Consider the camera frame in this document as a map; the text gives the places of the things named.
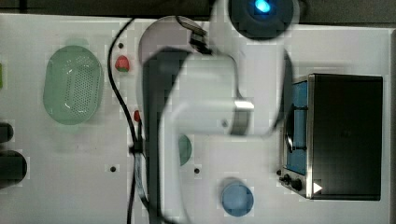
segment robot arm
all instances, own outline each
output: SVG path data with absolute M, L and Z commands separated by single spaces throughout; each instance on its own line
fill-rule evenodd
M 168 48 L 144 62 L 138 100 L 150 156 L 149 200 L 177 223 L 191 223 L 181 196 L 179 135 L 263 136 L 288 110 L 292 77 L 282 35 L 298 6 L 268 3 L 273 11 L 258 12 L 255 1 L 219 0 L 209 29 L 214 55 Z

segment dark background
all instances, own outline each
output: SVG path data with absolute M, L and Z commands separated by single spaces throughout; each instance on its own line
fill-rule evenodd
M 53 15 L 207 20 L 215 0 L 0 0 L 0 11 Z M 299 0 L 301 23 L 396 27 L 396 0 Z

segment white table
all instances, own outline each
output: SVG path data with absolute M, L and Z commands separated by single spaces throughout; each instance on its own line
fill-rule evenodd
M 17 186 L 0 190 L 3 224 L 126 222 L 132 158 L 127 122 L 105 75 L 103 100 L 89 121 L 78 127 L 56 123 L 42 95 L 47 62 L 66 42 L 84 38 L 106 71 L 113 36 L 127 19 L 0 14 L 0 120 L 11 123 L 14 138 L 5 144 L 28 160 L 28 175 Z M 153 22 L 138 20 L 121 38 L 124 53 L 136 58 L 137 44 Z M 193 158 L 181 167 L 183 196 L 195 223 L 372 224 L 389 223 L 390 68 L 389 29 L 298 26 L 287 39 L 298 76 L 312 72 L 378 75 L 384 78 L 383 171 L 380 202 L 307 201 L 277 182 L 279 136 L 246 139 L 195 135 Z M 114 74 L 131 111 L 136 71 Z M 109 172 L 111 166 L 116 173 Z M 201 169 L 196 175 L 195 167 Z M 253 189 L 253 210 L 241 218 L 226 215 L 219 203 L 227 177 Z M 135 223 L 148 223 L 141 203 Z

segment small blue bowl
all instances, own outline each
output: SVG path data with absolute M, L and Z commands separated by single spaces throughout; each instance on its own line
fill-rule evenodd
M 223 190 L 221 203 L 228 214 L 233 217 L 242 217 L 250 212 L 254 198 L 248 187 L 236 181 Z

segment green mesh basket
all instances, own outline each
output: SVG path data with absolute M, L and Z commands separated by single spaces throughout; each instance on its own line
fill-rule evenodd
M 102 66 L 89 50 L 79 46 L 59 49 L 47 65 L 44 107 L 59 123 L 79 124 L 99 106 L 103 82 Z

